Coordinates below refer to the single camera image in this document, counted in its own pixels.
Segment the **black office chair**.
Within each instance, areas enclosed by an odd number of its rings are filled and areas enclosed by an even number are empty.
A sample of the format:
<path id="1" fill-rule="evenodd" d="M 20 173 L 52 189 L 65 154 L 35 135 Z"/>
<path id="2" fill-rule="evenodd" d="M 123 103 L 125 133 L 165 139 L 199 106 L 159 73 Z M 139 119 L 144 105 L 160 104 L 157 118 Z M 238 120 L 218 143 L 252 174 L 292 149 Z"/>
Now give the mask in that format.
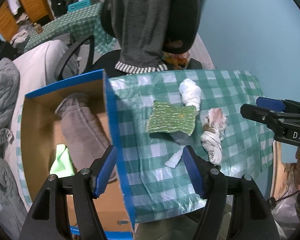
<path id="1" fill-rule="evenodd" d="M 194 43 L 198 30 L 200 18 L 200 0 L 171 0 L 168 25 L 166 31 L 163 52 L 171 55 L 178 55 L 190 50 Z M 78 63 L 68 62 L 76 60 L 76 53 L 81 46 L 88 46 L 86 61 L 83 69 L 79 70 Z M 120 49 L 109 51 L 95 61 L 94 60 L 95 38 L 93 35 L 85 35 L 72 44 L 61 57 L 55 72 L 56 81 L 61 81 L 76 75 L 85 74 L 91 71 L 105 69 L 109 77 L 125 75 L 125 72 L 115 69 L 119 60 Z"/>

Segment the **wooden board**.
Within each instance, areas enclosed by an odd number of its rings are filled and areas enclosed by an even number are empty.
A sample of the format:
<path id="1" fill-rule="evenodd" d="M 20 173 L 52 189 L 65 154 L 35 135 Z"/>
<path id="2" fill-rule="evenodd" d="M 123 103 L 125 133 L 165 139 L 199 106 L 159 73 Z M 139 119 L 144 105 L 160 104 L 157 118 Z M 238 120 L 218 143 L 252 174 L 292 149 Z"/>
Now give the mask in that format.
<path id="1" fill-rule="evenodd" d="M 282 144 L 273 142 L 273 176 L 271 181 L 270 196 L 276 200 L 283 197 L 294 182 L 296 161 L 282 161 Z"/>

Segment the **dark grey hanging sweater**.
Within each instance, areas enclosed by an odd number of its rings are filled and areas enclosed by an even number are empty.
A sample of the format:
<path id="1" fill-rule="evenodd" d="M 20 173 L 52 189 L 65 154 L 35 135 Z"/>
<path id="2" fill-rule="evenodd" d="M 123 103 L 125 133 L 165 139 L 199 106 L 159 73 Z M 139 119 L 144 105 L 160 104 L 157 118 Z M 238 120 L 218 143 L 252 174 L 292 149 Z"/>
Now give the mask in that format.
<path id="1" fill-rule="evenodd" d="M 121 47 L 115 69 L 128 74 L 162 72 L 171 0 L 109 0 L 111 26 Z"/>

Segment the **blue cardboard box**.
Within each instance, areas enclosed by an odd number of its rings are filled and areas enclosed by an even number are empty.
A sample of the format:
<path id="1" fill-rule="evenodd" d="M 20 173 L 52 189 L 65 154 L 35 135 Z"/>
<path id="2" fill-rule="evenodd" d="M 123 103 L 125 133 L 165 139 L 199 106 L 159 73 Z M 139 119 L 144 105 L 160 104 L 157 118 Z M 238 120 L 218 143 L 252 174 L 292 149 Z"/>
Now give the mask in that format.
<path id="1" fill-rule="evenodd" d="M 58 81 L 25 96 L 21 161 L 32 205 L 21 239 L 132 239 L 115 173 L 103 70 Z"/>

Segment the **far green checkered table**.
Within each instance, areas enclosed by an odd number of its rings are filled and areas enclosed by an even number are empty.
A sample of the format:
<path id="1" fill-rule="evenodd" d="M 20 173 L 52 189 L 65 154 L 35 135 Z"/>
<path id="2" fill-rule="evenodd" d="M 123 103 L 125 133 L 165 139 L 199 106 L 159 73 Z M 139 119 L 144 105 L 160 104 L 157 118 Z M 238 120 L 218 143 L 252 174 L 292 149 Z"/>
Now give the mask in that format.
<path id="1" fill-rule="evenodd" d="M 102 3 L 69 12 L 43 26 L 41 33 L 33 33 L 25 46 L 27 52 L 34 47 L 69 33 L 73 41 L 87 35 L 93 35 L 94 49 L 101 55 L 114 49 L 116 39 L 107 34 L 101 25 Z"/>

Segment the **green checkered tablecloth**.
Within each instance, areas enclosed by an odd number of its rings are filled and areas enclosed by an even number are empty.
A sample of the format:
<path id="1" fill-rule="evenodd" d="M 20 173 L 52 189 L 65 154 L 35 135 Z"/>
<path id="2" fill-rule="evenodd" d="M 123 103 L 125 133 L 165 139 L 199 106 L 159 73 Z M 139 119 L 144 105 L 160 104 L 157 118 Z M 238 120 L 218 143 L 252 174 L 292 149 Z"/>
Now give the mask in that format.
<path id="1" fill-rule="evenodd" d="M 259 80 L 244 71 L 176 70 L 109 79 L 106 94 L 111 136 L 118 150 L 117 170 L 132 223 L 183 215 L 205 206 L 194 192 L 183 162 L 165 165 L 181 149 L 167 133 L 149 134 L 146 123 L 154 102 L 183 105 L 179 85 L 193 80 L 202 90 L 194 132 L 187 140 L 203 159 L 200 136 L 207 112 L 220 108 L 228 119 L 222 140 L 221 171 L 232 177 L 256 178 L 273 162 L 273 133 L 242 118 L 241 106 L 262 96 Z"/>

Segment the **teal plastic basket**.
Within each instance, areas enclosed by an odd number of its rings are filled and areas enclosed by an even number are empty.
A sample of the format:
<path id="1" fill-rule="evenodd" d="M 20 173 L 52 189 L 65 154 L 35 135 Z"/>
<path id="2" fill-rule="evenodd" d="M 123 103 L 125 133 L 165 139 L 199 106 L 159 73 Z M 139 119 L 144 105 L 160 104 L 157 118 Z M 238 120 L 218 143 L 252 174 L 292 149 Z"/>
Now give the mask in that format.
<path id="1" fill-rule="evenodd" d="M 79 9 L 83 9 L 91 5 L 91 0 L 81 0 L 68 5 L 68 12 L 73 12 Z"/>

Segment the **orange wooden cabinet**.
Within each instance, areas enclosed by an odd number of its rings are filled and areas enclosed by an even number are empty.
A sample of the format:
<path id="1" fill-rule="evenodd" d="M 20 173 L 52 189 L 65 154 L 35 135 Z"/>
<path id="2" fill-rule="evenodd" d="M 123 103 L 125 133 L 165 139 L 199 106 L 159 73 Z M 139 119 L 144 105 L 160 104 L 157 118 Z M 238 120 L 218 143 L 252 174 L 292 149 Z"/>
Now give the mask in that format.
<path id="1" fill-rule="evenodd" d="M 26 15 L 31 23 L 44 25 L 53 20 L 47 0 L 4 0 L 0 6 L 0 35 L 5 41 L 19 30 L 19 20 Z"/>

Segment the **green scouring pad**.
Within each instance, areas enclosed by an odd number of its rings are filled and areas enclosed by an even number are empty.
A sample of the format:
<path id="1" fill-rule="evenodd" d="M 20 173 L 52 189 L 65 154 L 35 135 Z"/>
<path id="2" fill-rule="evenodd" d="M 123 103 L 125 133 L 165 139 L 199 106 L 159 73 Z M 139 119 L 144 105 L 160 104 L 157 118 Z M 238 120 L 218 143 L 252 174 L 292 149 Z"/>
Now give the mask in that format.
<path id="1" fill-rule="evenodd" d="M 155 101 L 146 124 L 147 133 L 181 132 L 190 136 L 196 125 L 195 106 L 175 106 Z"/>

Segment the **white knotted plastic bag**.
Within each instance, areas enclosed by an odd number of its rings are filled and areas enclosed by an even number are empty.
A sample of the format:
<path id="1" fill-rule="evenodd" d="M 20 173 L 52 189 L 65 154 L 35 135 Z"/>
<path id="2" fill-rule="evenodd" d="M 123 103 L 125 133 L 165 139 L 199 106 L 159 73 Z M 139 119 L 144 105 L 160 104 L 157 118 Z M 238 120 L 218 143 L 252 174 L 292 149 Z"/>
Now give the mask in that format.
<path id="1" fill-rule="evenodd" d="M 185 106 L 194 106 L 199 112 L 202 90 L 194 81 L 189 78 L 183 80 L 179 85 L 179 93 Z"/>

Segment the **grey sweatpants in box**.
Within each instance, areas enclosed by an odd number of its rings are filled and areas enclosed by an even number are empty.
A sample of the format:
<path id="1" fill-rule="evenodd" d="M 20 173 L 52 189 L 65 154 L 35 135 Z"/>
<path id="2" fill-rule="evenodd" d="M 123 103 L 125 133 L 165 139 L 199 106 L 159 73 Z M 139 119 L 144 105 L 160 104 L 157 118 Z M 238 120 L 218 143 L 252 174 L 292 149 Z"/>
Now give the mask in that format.
<path id="1" fill-rule="evenodd" d="M 88 102 L 87 94 L 75 92 L 63 99 L 55 110 L 55 115 L 61 118 L 61 130 L 77 171 L 89 168 L 110 145 L 99 118 L 91 112 Z"/>

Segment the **light green cloth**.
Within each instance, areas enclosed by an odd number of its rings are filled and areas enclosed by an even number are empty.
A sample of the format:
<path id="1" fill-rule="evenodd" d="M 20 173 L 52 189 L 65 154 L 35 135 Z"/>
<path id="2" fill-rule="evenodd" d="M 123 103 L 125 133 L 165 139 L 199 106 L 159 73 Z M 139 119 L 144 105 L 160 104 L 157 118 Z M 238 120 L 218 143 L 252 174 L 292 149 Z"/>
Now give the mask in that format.
<path id="1" fill-rule="evenodd" d="M 58 178 L 69 177 L 75 174 L 69 149 L 65 144 L 56 146 L 56 158 L 50 168 L 50 174 L 55 174 Z"/>

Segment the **pink white knotted bag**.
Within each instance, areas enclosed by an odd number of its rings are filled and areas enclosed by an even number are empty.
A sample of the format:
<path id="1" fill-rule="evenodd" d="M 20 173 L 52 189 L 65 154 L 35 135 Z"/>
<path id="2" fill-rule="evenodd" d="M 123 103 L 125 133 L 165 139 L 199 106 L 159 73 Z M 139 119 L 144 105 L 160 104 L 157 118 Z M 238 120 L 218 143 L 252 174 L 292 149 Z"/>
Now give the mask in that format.
<path id="1" fill-rule="evenodd" d="M 212 108 L 205 116 L 200 142 L 213 165 L 219 165 L 222 162 L 221 142 L 224 139 L 227 121 L 228 119 L 221 108 Z"/>

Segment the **orange plastic bag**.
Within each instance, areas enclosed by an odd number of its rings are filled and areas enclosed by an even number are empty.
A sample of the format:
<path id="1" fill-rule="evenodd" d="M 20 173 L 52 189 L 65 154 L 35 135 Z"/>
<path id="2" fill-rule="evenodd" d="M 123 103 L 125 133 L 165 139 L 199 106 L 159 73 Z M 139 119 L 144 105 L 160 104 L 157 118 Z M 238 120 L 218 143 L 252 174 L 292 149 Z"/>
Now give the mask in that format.
<path id="1" fill-rule="evenodd" d="M 191 55 L 189 51 L 182 54 L 164 53 L 162 59 L 170 64 L 174 70 L 183 70 L 188 67 Z"/>

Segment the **grey quilted jacket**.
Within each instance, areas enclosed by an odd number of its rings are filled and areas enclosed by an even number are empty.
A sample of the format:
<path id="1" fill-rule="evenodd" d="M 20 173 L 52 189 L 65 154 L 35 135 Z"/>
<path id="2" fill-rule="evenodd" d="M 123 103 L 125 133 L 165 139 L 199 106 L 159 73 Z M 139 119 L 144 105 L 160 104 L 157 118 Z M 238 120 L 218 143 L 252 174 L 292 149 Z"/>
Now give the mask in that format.
<path id="1" fill-rule="evenodd" d="M 0 129 L 10 123 L 19 93 L 20 74 L 8 58 L 0 61 Z"/>

